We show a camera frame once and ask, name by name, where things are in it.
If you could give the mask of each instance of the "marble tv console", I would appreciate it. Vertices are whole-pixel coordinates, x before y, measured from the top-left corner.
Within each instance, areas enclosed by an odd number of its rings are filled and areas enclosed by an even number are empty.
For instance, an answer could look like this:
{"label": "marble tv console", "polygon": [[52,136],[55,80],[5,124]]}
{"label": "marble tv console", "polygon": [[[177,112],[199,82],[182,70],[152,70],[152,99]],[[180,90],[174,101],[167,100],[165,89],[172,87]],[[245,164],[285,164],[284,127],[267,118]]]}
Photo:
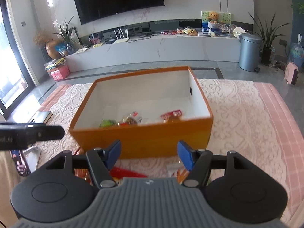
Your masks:
{"label": "marble tv console", "polygon": [[240,48],[237,38],[157,35],[136,42],[104,44],[69,55],[66,61],[70,72],[127,63],[182,60],[238,62]]}

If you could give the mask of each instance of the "door frame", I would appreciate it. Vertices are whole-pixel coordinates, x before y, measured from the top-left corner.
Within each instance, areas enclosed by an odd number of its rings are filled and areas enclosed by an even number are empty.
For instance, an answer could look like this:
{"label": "door frame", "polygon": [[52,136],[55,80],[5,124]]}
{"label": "door frame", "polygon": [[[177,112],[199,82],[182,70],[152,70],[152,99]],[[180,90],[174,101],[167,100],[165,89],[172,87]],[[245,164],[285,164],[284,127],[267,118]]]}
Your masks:
{"label": "door frame", "polygon": [[9,12],[7,9],[7,0],[0,0],[0,7],[3,17],[3,23],[5,27],[5,31],[7,34],[7,38],[9,40],[9,44],[11,46],[11,49],[16,57],[17,63],[19,65],[19,68],[21,70],[21,73],[28,84],[28,87],[12,102],[12,104],[6,108],[4,104],[0,101],[0,109],[4,113],[3,116],[5,119],[8,119],[12,111],[20,104],[20,102],[25,98],[26,95],[29,94],[29,92],[35,87],[34,82],[25,66],[25,63],[22,59],[22,56],[20,54],[19,48],[17,46],[12,26],[10,24],[10,18],[9,18]]}

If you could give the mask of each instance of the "sliding glass door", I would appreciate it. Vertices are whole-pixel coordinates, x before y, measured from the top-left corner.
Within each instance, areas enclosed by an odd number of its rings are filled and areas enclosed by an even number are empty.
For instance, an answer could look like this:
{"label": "sliding glass door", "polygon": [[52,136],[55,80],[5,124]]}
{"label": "sliding glass door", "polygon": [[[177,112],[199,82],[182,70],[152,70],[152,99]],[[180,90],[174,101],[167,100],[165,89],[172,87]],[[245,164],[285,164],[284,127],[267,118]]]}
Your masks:
{"label": "sliding glass door", "polygon": [[0,112],[6,119],[33,87],[12,32],[6,0],[0,0]]}

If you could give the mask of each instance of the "black circular disc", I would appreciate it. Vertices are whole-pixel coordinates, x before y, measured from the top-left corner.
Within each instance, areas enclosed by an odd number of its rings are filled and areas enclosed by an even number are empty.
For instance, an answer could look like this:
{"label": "black circular disc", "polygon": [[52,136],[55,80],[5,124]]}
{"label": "black circular disc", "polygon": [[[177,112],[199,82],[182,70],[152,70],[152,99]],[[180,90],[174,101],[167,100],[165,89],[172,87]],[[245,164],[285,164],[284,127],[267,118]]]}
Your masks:
{"label": "black circular disc", "polygon": [[212,209],[240,223],[264,223],[281,217],[287,204],[285,189],[265,173],[236,170],[212,181],[204,196]]}
{"label": "black circular disc", "polygon": [[58,222],[72,218],[94,200],[93,187],[64,170],[43,170],[29,175],[11,193],[11,204],[19,217],[36,222]]}

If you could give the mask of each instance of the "pink box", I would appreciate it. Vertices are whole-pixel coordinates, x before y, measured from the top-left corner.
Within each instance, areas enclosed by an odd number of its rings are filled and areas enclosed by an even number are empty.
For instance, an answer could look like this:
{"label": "pink box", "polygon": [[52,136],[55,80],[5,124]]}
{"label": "pink box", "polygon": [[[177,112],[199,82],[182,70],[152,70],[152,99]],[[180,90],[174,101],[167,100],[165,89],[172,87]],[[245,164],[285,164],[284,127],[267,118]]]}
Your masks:
{"label": "pink box", "polygon": [[69,68],[67,67],[67,65],[61,65],[58,68],[55,68],[55,69],[52,69],[49,71],[55,81],[62,80],[70,74],[70,71],[69,71]]}

